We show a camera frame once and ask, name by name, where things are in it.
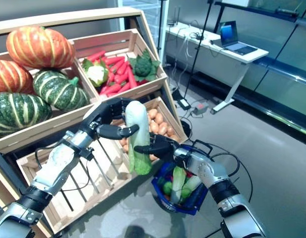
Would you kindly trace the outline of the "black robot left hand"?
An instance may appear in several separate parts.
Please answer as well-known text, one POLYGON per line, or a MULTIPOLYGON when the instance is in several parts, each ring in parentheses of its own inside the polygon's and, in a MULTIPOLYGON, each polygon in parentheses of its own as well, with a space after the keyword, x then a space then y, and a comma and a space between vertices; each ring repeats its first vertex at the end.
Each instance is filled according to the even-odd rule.
POLYGON ((138 124, 125 128, 111 125, 113 120, 125 118, 126 107, 132 101, 130 98, 116 97, 94 104, 84 115, 79 130, 87 133, 92 139, 103 137, 120 140, 132 136, 139 130, 138 124))

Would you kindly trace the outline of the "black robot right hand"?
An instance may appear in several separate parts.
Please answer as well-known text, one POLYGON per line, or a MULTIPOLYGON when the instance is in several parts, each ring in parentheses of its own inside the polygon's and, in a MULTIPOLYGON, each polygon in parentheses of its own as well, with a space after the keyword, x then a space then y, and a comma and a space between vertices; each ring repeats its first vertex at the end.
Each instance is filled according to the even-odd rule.
POLYGON ((151 132, 149 145, 136 145, 134 150, 141 154, 154 155, 166 162, 173 162, 174 153, 179 147, 177 141, 151 132))

